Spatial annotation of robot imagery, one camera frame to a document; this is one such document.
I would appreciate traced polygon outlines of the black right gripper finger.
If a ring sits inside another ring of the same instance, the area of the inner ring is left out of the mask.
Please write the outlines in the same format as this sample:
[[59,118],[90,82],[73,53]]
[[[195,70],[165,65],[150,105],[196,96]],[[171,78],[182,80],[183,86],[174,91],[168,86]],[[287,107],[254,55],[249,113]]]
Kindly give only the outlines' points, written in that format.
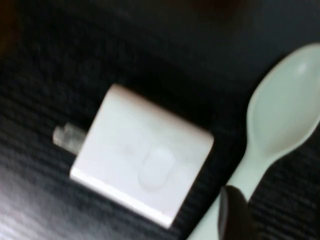
[[242,192],[231,185],[220,190],[220,205],[217,223],[220,240],[260,240]]

